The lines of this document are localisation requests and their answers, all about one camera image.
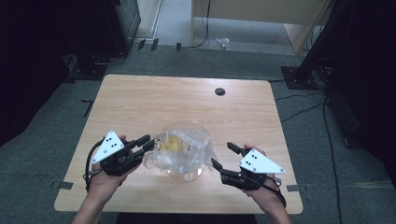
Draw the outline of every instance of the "white triangular marker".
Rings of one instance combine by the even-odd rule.
[[[92,164],[96,164],[97,162],[104,160],[105,158],[123,149],[123,147],[124,144],[121,142],[117,134],[113,130],[110,130],[102,145],[99,147],[98,151],[93,157]]]
[[[254,174],[285,174],[285,169],[254,148],[239,162],[239,166]]]

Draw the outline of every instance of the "yellow object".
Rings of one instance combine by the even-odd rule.
[[[175,135],[170,135],[163,139],[160,150],[181,151],[183,149],[183,140]]]

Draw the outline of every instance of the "human hand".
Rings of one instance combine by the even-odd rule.
[[[253,145],[244,145],[245,149],[251,149],[255,148],[257,149],[261,154],[265,155],[265,152],[262,151],[261,149],[253,146]],[[275,179],[274,174],[267,174],[268,177]],[[267,179],[264,182],[264,185],[267,187],[277,190],[277,185],[274,183],[274,181]],[[274,194],[271,190],[265,189],[265,188],[259,188],[257,190],[251,190],[251,191],[244,191],[248,197],[251,197],[260,207],[262,211],[265,213],[270,213],[272,211],[275,211],[277,209],[284,209],[284,206],[282,202],[279,200],[276,194]]]
[[[120,135],[119,138],[121,140],[125,140],[125,135]],[[100,162],[97,162],[92,166],[93,170],[100,169]],[[88,197],[92,197],[97,200],[99,203],[107,203],[114,192],[116,192],[117,188],[125,181],[128,174],[137,169],[139,165],[129,170],[122,176],[113,176],[107,175],[105,172],[100,172],[99,174],[93,176],[91,178],[90,190],[88,191]]]

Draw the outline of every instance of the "gray carpet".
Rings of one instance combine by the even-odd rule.
[[[297,56],[158,47],[132,49],[107,74],[175,77],[216,77],[278,80],[280,66],[298,66]],[[57,212],[53,204],[77,146],[100,81],[63,84],[36,114],[28,129],[0,148],[0,223],[69,223],[75,213]],[[279,116],[287,119],[324,101],[320,91],[291,91],[272,83]],[[325,108],[335,154],[343,223],[394,223],[396,192],[383,165],[365,150],[346,148],[330,107]],[[338,223],[332,153],[322,106],[282,122],[290,157],[301,189],[304,211],[294,223]],[[117,213],[104,213],[101,223],[114,223]],[[257,215],[258,223],[267,223]]]

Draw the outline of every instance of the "wooden table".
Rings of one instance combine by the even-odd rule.
[[[211,0],[209,18],[284,23],[294,52],[300,53],[315,26],[324,25],[327,20],[332,11],[330,2],[332,0]],[[206,18],[208,3],[209,0],[191,0],[193,46],[194,17]]]
[[[216,88],[226,90],[217,96]],[[210,133],[218,161],[226,169],[240,171],[241,156],[227,148],[255,145],[286,173],[282,193],[290,214],[303,210],[288,148],[276,111],[271,86],[266,81],[192,77],[146,77],[108,75],[98,92],[83,130],[65,182],[55,202],[58,211],[77,211],[86,191],[82,179],[88,152],[109,130],[126,134],[128,140],[158,134],[178,120],[195,120]],[[219,172],[207,167],[196,180],[182,183],[159,169],[139,167],[107,203],[104,211],[139,213],[259,214],[259,206],[241,190],[221,184]]]

